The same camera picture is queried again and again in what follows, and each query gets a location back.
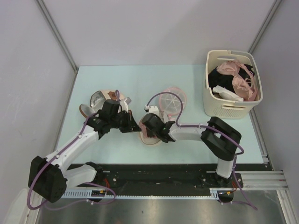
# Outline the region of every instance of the pink bra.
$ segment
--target pink bra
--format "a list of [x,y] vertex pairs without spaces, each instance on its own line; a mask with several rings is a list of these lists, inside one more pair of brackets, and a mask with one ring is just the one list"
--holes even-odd
[[[250,76],[251,87],[248,85],[246,80],[244,80],[240,75],[240,68],[244,69],[246,73]],[[232,75],[233,78],[233,88],[235,93],[244,98],[245,101],[254,101],[257,94],[256,83],[253,78],[253,74],[249,71],[246,66],[240,63],[238,60],[224,62],[217,67],[217,71],[222,75]]]

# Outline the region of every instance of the metal frame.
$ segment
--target metal frame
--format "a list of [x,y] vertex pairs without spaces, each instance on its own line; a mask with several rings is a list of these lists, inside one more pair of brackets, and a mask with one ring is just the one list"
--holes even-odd
[[[33,192],[31,197],[31,204],[37,206],[42,203],[42,197]],[[27,214],[26,224],[35,224],[39,215],[39,210],[29,210]]]
[[57,40],[59,46],[61,47],[61,50],[63,51],[64,55],[66,56],[67,60],[70,63],[70,66],[72,67],[72,69],[74,70],[74,72],[77,74],[78,72],[78,67],[68,49],[68,47],[66,46],[50,12],[48,11],[45,3],[43,0],[35,0],[37,3],[38,8],[40,9],[42,15],[44,16],[50,30],[52,31],[55,39]]
[[[37,3],[37,6],[40,8],[41,13],[45,17],[47,24],[49,25],[49,28],[51,29],[53,35],[55,36],[56,40],[58,41],[59,46],[61,47],[63,53],[67,57],[72,69],[74,70],[75,73],[78,71],[78,67],[69,51],[67,48],[60,32],[58,31],[58,28],[56,24],[54,23],[45,3],[43,0],[35,0]],[[271,20],[273,19],[273,16],[277,12],[279,6],[283,0],[275,0],[271,9],[269,10],[269,13],[267,14],[260,30],[258,31],[250,49],[249,53],[253,53],[254,50],[256,49],[259,41],[261,40],[263,34],[265,33],[265,30],[267,29],[268,25],[270,24]],[[268,152],[266,145],[263,140],[263,135],[256,117],[256,112],[255,110],[251,110],[250,118],[256,133],[256,137],[258,140],[258,144],[261,149],[261,154],[263,156],[263,161],[265,168],[267,168],[269,165],[272,167],[271,161],[268,157]],[[293,224],[293,223],[298,223],[299,219],[296,215],[296,212],[294,211],[294,206],[292,204],[292,198],[290,196],[290,192],[287,187],[287,183],[285,180],[285,176],[282,171],[241,171],[239,172],[242,174],[243,178],[243,184],[244,184],[244,189],[247,190],[270,190],[270,189],[275,189],[277,190],[277,194],[280,200],[280,204],[285,216],[285,220],[287,223]],[[79,197],[77,194],[78,192],[82,191],[89,191],[90,189],[85,189],[85,190],[79,190],[79,189],[71,189],[67,190],[65,193],[64,197],[71,197],[71,195],[74,192],[74,195],[76,197]],[[215,199],[215,194],[214,191],[217,189],[211,189],[211,196],[209,197],[210,199]],[[132,199],[137,199],[137,197],[130,196],[129,198]],[[36,196],[34,200],[40,201],[40,197]],[[28,219],[26,223],[33,223],[33,220],[36,220],[37,218],[37,212],[36,211],[31,211],[28,214]]]

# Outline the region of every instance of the laundry basket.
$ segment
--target laundry basket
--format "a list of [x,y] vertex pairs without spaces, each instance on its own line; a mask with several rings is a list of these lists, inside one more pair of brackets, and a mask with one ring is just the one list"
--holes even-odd
[[[232,101],[217,98],[213,95],[212,89],[209,88],[208,75],[210,72],[229,60],[239,60],[243,64],[253,66],[254,81],[257,86],[257,95],[255,101]],[[209,116],[216,116],[227,119],[243,118],[254,106],[258,105],[263,99],[262,85],[256,63],[250,53],[232,50],[211,50],[207,54],[206,75],[204,76],[203,101],[205,112]]]

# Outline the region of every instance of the white wall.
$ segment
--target white wall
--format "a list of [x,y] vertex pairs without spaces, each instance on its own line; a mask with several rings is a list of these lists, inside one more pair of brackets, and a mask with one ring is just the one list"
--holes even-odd
[[205,63],[250,48],[274,0],[45,0],[78,65]]
[[284,1],[254,52],[264,98],[256,107],[276,169],[299,208],[299,1]]
[[74,73],[33,0],[0,7],[0,223],[55,144]]

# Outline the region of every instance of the metal floor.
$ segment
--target metal floor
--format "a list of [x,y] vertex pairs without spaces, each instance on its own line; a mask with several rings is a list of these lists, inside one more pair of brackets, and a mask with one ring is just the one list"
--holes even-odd
[[[276,191],[246,191],[258,211],[216,200],[119,199],[109,205],[78,203],[59,211],[42,208],[37,224],[285,224]],[[239,191],[234,200],[244,200]],[[61,199],[51,207],[73,202]]]

